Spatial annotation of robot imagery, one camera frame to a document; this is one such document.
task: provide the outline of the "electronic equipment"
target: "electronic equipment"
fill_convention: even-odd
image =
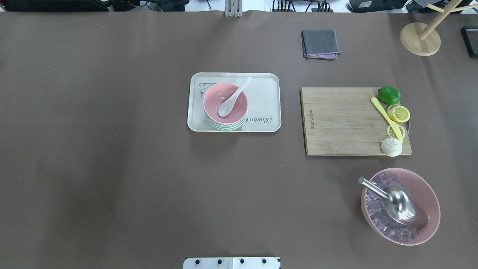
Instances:
[[[158,11],[185,11],[184,5],[189,3],[189,0],[146,0],[147,2],[158,5]]]
[[[100,0],[4,0],[7,11],[109,11]]]
[[[461,1],[456,7],[457,8],[460,8],[460,7],[465,7],[467,5],[469,5],[471,3],[472,0],[463,0]],[[426,4],[427,3],[430,3],[430,4],[433,4],[434,6],[436,7],[439,7],[439,8],[445,8],[445,6],[450,2],[448,0],[440,0],[440,1],[436,1],[436,0],[430,0],[430,1],[427,1],[427,0],[421,0],[421,1],[412,1],[410,4],[407,5],[407,10],[409,13],[435,13],[437,11],[434,11],[432,9],[429,9],[428,7],[426,7]],[[456,12],[452,12],[452,14],[457,14],[457,13],[461,13],[462,11],[456,11]]]
[[[478,57],[478,27],[465,26],[461,28],[461,35],[470,57]]]
[[[350,0],[352,12],[374,12],[401,9],[407,0]]]

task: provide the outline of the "green lime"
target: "green lime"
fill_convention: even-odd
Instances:
[[[379,90],[379,100],[387,105],[393,105],[400,102],[400,92],[395,87],[383,87]]]

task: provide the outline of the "round wooden base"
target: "round wooden base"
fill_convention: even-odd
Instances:
[[[424,40],[418,38],[418,35],[426,26],[425,23],[413,22],[404,26],[400,31],[400,41],[411,53],[419,56],[430,56],[440,48],[440,35],[435,30]]]

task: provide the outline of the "gray cloth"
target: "gray cloth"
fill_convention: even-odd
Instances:
[[[302,31],[302,53],[304,57],[337,59],[337,53],[340,52],[334,29]]]

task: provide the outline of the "wooden cutting board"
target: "wooden cutting board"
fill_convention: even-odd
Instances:
[[[307,155],[385,155],[380,142],[388,137],[389,125],[370,102],[377,96],[378,89],[302,88]],[[401,155],[412,154],[408,136],[403,139],[402,146]]]

